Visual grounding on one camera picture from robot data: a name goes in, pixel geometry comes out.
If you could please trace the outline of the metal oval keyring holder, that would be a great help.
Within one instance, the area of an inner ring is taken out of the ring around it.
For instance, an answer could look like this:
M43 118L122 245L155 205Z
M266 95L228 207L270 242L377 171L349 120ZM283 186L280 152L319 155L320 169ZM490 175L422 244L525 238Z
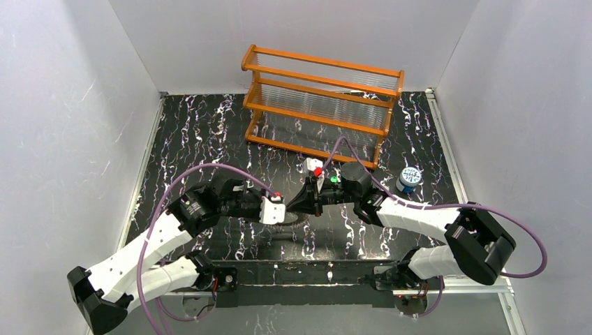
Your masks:
M267 227L273 230L293 229L305 225L308 219L308 214L287 213L283 222L267 225Z

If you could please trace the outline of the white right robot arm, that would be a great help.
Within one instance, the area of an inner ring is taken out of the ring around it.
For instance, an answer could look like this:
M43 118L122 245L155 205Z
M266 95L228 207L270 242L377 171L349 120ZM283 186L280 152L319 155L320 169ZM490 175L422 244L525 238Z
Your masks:
M459 209L400 204L375 185L359 163L344 164L336 179L326 179L321 169L314 167L287 210L320 216L325 206L343 203L353 204L363 223L416 232L441 242L436 247L414 248L391 268L374 275L385 285L411 288L449 275L465 275L492 285L516 248L515 240L489 212L472 204Z

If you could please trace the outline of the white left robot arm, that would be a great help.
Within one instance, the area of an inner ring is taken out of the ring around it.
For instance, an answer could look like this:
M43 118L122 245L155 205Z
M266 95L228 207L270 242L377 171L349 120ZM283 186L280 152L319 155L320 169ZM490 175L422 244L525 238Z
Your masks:
M282 223L283 197L249 187L243 179L199 183L172 201L141 235L104 261L68 275L73 301L94 334L117 328L143 302L181 288L213 290L224 275L198 251L157 266L167 254L224 217Z

